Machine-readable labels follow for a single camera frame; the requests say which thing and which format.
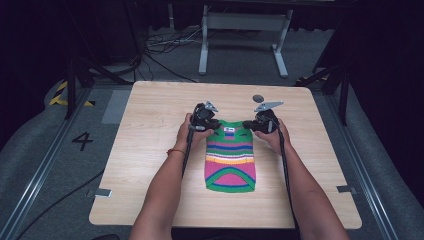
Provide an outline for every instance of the colorful striped garment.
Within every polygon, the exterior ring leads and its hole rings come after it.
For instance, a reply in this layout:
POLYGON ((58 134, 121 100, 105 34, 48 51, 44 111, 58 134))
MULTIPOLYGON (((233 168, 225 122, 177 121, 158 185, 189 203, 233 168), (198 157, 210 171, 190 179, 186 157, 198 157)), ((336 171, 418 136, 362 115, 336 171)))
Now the colorful striped garment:
POLYGON ((242 122, 219 120, 222 126, 206 140, 206 188, 227 193, 255 190, 253 138, 242 122))

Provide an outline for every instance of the dark round object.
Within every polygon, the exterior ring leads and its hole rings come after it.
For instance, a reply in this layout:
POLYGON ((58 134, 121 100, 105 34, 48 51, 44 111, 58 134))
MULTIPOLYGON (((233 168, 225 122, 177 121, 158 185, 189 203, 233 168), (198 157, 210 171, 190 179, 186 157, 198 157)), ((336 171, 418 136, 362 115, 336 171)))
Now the dark round object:
POLYGON ((264 101, 264 97, 262 97, 261 95, 254 95, 252 97, 253 101, 257 102, 257 103, 261 103, 264 101))

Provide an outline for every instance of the background desk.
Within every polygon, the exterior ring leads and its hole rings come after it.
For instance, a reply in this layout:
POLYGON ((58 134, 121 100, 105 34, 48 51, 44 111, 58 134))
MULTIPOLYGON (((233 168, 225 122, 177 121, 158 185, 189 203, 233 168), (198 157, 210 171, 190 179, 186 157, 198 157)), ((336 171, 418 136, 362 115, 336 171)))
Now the background desk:
MULTIPOLYGON (((346 228, 359 228, 361 219, 346 185, 334 150, 310 91, 306 88, 137 82, 117 133, 100 188, 111 189, 110 198, 96 198, 93 224, 132 225, 154 174, 185 113, 210 100, 227 121, 253 119, 254 94, 266 101, 283 100, 275 113, 285 121, 294 147, 317 179, 346 228)), ((251 193, 228 194, 207 190, 204 181, 205 142, 190 154, 183 179, 181 202, 174 226, 292 228, 281 159, 254 137, 257 184, 251 193)))

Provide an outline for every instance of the black number on floor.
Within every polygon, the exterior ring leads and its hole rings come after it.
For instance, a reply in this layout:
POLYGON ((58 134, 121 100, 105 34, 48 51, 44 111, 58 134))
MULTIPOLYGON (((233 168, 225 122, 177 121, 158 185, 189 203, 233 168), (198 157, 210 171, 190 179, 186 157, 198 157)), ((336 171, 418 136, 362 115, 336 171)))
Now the black number on floor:
POLYGON ((85 132, 85 133, 81 134, 80 136, 78 136, 78 137, 74 138, 74 139, 72 140, 72 142, 82 143, 82 146, 81 146, 80 151, 84 151, 85 144, 86 144, 86 143, 89 143, 89 142, 93 142, 93 140, 89 140, 89 139, 88 139, 88 137, 89 137, 89 136, 90 136, 90 133, 85 132))

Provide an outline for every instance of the gray floor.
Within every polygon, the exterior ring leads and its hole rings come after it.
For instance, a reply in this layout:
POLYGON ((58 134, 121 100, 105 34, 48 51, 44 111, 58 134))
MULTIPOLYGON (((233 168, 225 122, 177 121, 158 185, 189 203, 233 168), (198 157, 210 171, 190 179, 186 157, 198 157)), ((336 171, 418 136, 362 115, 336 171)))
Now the gray floor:
MULTIPOLYGON (((331 34, 331 31, 288 33, 283 47, 283 56, 289 72, 287 79, 279 77, 270 51, 273 40, 278 37, 272 33, 260 33, 253 38, 234 33, 215 34, 209 40, 208 72, 205 76, 197 74, 199 43, 194 42, 171 53, 153 57, 178 74, 202 83, 291 86, 299 77, 312 74, 311 70, 331 34)), ((148 58, 145 60, 150 66, 150 71, 145 63, 140 66, 144 78, 150 79, 153 73, 154 81, 181 80, 148 58)), ((133 80, 132 73, 123 77, 133 80)), ((136 74, 136 78, 142 80, 139 73, 136 74)), ((311 88, 317 88, 320 84, 314 83, 311 88)), ((0 229, 6 225, 63 122, 66 107, 47 105, 56 88, 57 86, 52 86, 46 96, 46 110, 22 126, 0 153, 0 216, 2 216, 0 229)), ((99 79, 96 82, 87 99, 96 101, 96 105, 83 107, 78 112, 75 122, 65 136, 55 163, 17 234, 48 206, 105 167, 129 91, 130 87, 114 85, 107 79, 99 79), (81 144, 72 143, 72 140, 84 132, 90 133, 93 142, 88 143, 84 151, 80 151, 81 144)), ((347 130, 351 133, 398 238, 423 239, 422 207, 395 170, 357 102, 353 89, 350 89, 349 94, 347 130)), ((346 180, 357 191, 353 198, 363 224, 360 229, 349 230, 348 233, 352 239, 384 239, 375 219, 376 214, 370 207, 366 191, 354 170, 350 150, 337 127, 338 119, 331 114, 332 106, 328 99, 337 100, 337 94, 323 96, 314 90, 313 95, 346 180)), ((97 178, 53 207, 36 221, 21 239, 92 239, 110 233, 126 239, 130 226, 94 226, 88 221, 93 198, 86 195, 89 190, 96 189, 99 182, 100 178, 97 178)), ((279 230, 240 232, 241 235, 247 235, 246 239, 280 239, 278 237, 280 233, 284 234, 279 230)), ((208 229, 176 229, 175 239, 201 239, 208 234, 213 232, 208 229)))

